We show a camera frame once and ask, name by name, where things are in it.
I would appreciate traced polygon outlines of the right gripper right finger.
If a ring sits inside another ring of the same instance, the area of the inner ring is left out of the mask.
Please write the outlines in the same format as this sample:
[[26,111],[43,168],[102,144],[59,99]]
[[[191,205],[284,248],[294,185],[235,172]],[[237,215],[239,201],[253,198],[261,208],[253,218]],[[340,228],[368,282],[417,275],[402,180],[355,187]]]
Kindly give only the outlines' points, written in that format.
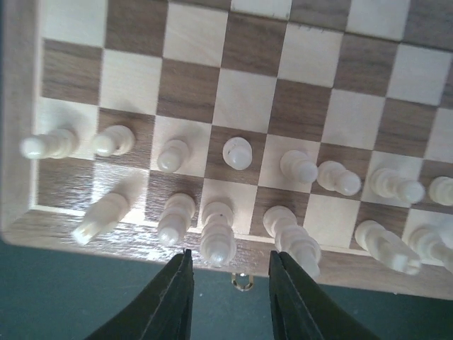
[[377,339],[340,308],[286,252],[270,252],[270,310],[275,339]]

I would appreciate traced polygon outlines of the light queen piece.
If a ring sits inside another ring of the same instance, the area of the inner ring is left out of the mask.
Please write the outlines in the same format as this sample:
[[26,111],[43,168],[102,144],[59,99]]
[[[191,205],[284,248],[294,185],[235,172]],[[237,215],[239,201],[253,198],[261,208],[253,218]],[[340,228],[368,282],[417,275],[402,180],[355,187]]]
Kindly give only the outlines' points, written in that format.
[[202,211],[200,253],[212,266],[227,265],[236,254],[232,209],[222,202],[212,202]]

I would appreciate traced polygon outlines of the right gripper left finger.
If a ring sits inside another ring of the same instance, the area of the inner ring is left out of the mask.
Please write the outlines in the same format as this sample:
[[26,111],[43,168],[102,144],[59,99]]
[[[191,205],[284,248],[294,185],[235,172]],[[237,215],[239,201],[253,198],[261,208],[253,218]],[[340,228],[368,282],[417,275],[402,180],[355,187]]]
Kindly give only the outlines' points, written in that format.
[[194,298],[191,250],[176,254],[143,291],[88,339],[189,339]]

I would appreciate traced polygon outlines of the light bishop piece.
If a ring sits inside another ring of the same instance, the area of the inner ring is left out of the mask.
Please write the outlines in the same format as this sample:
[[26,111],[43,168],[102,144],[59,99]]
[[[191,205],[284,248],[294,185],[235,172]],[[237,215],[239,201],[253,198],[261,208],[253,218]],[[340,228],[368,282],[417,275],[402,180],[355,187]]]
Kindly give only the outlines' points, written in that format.
[[184,193],[172,195],[164,206],[157,232],[160,244],[171,247],[183,241],[195,214],[195,201]]

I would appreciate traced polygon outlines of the light rook piece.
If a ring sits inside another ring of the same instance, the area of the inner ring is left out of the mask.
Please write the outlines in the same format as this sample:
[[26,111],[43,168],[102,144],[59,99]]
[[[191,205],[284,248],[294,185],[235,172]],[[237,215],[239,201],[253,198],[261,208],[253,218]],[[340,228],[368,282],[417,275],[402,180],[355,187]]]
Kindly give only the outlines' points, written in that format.
[[408,238],[408,245],[421,258],[438,260],[452,272],[452,248],[444,243],[432,225],[415,229]]

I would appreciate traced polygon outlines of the light king piece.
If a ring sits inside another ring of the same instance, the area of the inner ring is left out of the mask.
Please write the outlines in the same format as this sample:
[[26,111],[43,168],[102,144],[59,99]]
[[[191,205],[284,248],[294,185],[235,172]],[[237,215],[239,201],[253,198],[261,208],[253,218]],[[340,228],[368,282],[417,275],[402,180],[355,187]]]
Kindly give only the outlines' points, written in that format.
[[263,216],[263,225],[275,239],[278,251],[287,252],[312,279],[320,275],[319,243],[297,224],[296,215],[289,208],[281,205],[271,207]]

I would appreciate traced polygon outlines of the light pawn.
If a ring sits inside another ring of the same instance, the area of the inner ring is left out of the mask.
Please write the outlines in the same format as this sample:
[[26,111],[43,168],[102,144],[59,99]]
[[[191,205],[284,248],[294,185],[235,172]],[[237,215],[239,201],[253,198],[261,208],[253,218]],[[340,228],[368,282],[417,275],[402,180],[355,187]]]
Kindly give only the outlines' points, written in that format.
[[289,180],[300,183],[313,183],[319,170],[305,152],[290,150],[280,159],[280,169]]
[[241,171],[251,165],[253,151],[251,144],[247,140],[242,137],[233,137],[225,142],[222,156],[227,165]]
[[360,177],[336,161],[325,161],[319,165],[317,182],[322,188],[344,196],[353,196],[362,187]]
[[63,159],[71,156],[78,147],[79,139],[73,131],[58,128],[23,139],[20,152],[27,159]]
[[95,154],[102,157],[123,155],[135,144],[134,133],[124,125],[112,125],[98,133],[91,142]]
[[377,169],[370,178],[372,191],[383,198],[397,198],[415,204],[425,197],[425,187],[416,180],[400,175],[394,169]]
[[429,197],[435,203],[453,205],[453,179],[446,176],[435,178],[429,185]]
[[160,171],[174,173],[189,161],[190,155],[186,141],[172,139],[164,144],[156,163]]

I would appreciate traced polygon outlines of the light knight piece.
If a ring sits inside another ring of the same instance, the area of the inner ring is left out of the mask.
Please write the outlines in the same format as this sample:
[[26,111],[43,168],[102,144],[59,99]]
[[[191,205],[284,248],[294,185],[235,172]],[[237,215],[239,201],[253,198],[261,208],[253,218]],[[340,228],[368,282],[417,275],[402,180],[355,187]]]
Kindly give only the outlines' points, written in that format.
[[119,193],[108,193],[86,211],[72,237],[81,245],[88,244],[98,235],[112,231],[130,211],[127,199]]

